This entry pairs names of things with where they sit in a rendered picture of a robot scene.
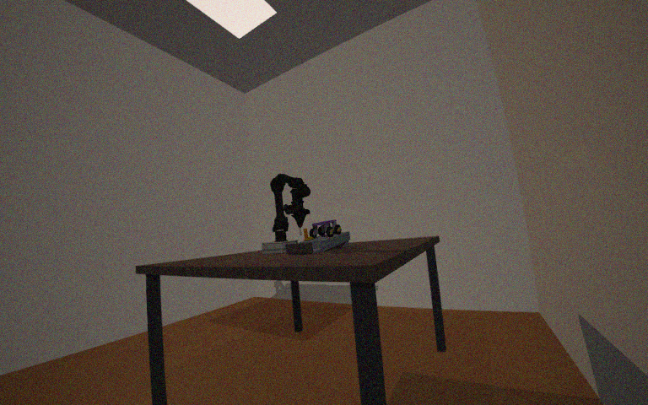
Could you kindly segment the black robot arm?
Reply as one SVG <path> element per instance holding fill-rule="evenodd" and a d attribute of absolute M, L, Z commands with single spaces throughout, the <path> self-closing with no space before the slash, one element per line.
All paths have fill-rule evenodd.
<path fill-rule="evenodd" d="M 273 225 L 273 232 L 275 232 L 274 242 L 287 241 L 285 231 L 288 231 L 289 223 L 288 218 L 284 216 L 284 211 L 286 213 L 287 209 L 294 208 L 293 203 L 291 205 L 283 205 L 282 192 L 286 184 L 285 182 L 288 183 L 290 187 L 292 187 L 292 190 L 290 191 L 290 193 L 292 193 L 292 200 L 302 199 L 303 197 L 308 197 L 311 194 L 310 188 L 302 181 L 302 178 L 295 178 L 285 174 L 278 174 L 271 180 L 270 187 L 272 192 L 274 193 L 277 215 Z"/>

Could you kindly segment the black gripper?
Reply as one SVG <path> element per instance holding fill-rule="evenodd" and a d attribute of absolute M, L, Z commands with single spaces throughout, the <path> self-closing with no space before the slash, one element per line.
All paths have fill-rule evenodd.
<path fill-rule="evenodd" d="M 305 216 L 310 214 L 310 210 L 303 208 L 304 201 L 302 199 L 294 199 L 292 201 L 291 203 L 293 203 L 294 208 L 287 209 L 286 214 L 293 214 L 291 216 L 294 217 L 298 227 L 300 227 L 304 223 Z"/>

